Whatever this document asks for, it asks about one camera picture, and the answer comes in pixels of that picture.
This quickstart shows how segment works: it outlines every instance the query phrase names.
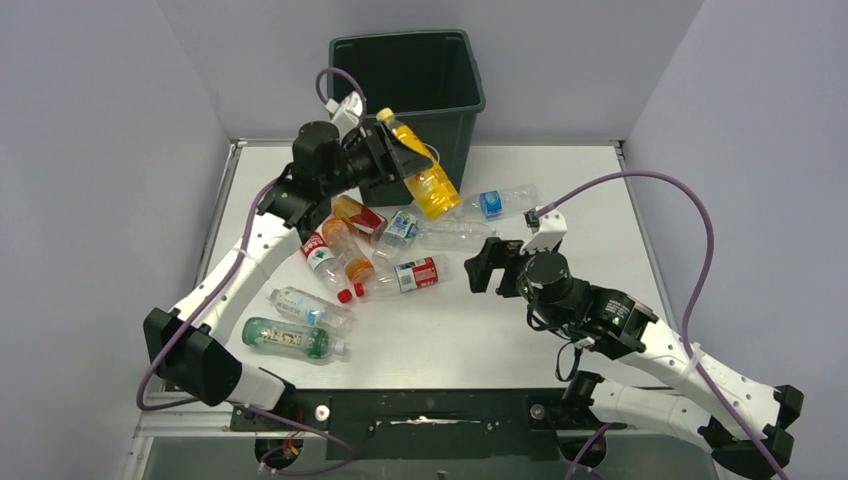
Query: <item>round metal bolt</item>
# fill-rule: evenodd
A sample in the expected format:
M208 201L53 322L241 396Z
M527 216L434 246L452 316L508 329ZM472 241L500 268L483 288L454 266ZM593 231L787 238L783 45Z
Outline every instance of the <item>round metal bolt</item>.
M533 405L532 407L530 407L530 416L533 417L536 420L541 420L541 419L545 418L545 407L544 407L544 405L539 405L537 403L536 405Z
M315 407L315 420L326 422L328 418L330 418L330 409L326 405Z

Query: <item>green bottle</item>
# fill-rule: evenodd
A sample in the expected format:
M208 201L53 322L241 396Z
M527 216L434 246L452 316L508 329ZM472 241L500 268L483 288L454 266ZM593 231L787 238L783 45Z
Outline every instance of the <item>green bottle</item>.
M278 355L308 358L347 355L347 342L331 337L324 329L261 317L247 320L241 340L257 350Z

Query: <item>gray floor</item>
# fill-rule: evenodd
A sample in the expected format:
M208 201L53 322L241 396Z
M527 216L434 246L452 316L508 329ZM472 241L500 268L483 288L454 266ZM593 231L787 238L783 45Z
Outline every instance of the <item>gray floor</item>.
M673 438L652 434L609 436L609 453L599 467L609 480L715 480L709 457L697 448ZM316 468L324 461L324 442L308 441L301 458L291 469ZM203 479L256 480L253 439L157 439L148 463L146 480ZM369 460L355 462L322 479L437 480L466 479L562 479L566 464L530 462L521 457L487 460ZM595 478L582 474L575 479Z

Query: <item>yellow bottle cap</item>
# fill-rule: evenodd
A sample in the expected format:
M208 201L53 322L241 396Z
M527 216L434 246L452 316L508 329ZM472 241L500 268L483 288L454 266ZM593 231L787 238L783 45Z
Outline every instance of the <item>yellow bottle cap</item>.
M385 122L386 120L389 120L394 116L395 116L395 112L393 112L391 108L386 107L386 108L380 110L379 112L377 112L377 121L378 122Z

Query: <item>gray backdrop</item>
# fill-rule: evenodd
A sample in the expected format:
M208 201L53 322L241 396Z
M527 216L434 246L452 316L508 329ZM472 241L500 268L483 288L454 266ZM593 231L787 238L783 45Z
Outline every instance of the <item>gray backdrop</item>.
M848 477L848 3L708 0L625 144L631 168L679 176L713 215L716 261L693 338L807 395L796 479ZM704 229L671 187L634 180L678 319Z
M0 65L0 478L116 478L226 137L153 1L3 2Z
M703 0L158 1L231 137L315 118L335 37L461 28L489 99L477 140L585 144L627 136Z

